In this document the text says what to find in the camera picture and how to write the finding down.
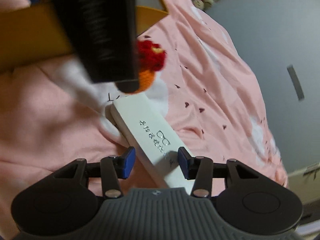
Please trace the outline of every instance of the pink bed sheet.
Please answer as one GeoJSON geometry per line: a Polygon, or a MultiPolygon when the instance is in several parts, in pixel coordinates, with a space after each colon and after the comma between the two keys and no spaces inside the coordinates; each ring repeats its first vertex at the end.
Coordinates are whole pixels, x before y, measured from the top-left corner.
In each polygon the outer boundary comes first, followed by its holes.
{"type": "MultiPolygon", "coordinates": [[[[168,55],[146,95],[194,155],[236,158],[286,186],[258,82],[227,31],[191,0],[165,2],[170,15],[139,37],[168,55]]],[[[113,84],[90,84],[73,56],[0,76],[1,236],[18,233],[10,205],[21,190],[76,158],[98,162],[122,153],[127,142],[108,112],[122,96],[113,84]]],[[[125,191],[155,187],[139,160],[121,184],[125,191]]],[[[90,189],[100,194],[99,180],[90,189]]],[[[213,195],[223,189],[223,180],[213,181],[213,195]]]]}

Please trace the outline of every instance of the plush toy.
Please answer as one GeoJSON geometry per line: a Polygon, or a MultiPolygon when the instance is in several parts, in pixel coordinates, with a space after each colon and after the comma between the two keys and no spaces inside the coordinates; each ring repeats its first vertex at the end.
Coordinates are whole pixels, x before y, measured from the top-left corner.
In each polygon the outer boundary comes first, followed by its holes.
{"type": "Polygon", "coordinates": [[[203,0],[204,2],[204,9],[207,10],[214,4],[214,0],[203,0]]]}
{"type": "Polygon", "coordinates": [[[140,87],[133,94],[147,90],[155,80],[156,72],[162,70],[166,52],[150,40],[138,41],[138,55],[140,62],[140,87]]]}
{"type": "Polygon", "coordinates": [[[204,9],[204,2],[202,2],[201,0],[193,0],[193,5],[200,10],[204,9]]]}

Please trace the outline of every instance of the orange yarn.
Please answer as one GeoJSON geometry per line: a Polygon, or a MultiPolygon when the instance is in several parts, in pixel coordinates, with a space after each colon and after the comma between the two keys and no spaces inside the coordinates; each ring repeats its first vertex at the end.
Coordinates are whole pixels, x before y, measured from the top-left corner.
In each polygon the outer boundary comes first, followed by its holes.
{"type": "Polygon", "coordinates": [[[137,94],[147,90],[151,87],[153,81],[155,80],[156,73],[152,70],[146,69],[139,72],[139,82],[140,87],[137,91],[133,92],[133,94],[137,94]]]}
{"type": "Polygon", "coordinates": [[[150,40],[138,41],[137,43],[139,54],[139,83],[140,87],[132,94],[137,94],[151,87],[155,80],[156,71],[160,71],[164,67],[166,52],[159,44],[153,43],[150,40]]]}

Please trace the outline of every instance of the yellow box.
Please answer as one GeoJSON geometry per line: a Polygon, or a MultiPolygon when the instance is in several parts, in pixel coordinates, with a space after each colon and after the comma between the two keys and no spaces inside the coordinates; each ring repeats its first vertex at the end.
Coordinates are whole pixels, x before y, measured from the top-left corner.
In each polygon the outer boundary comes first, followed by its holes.
{"type": "MultiPolygon", "coordinates": [[[[161,8],[136,6],[137,35],[168,15],[163,0],[151,4],[161,8]]],[[[0,72],[73,52],[50,2],[0,14],[0,43],[0,72]]]]}

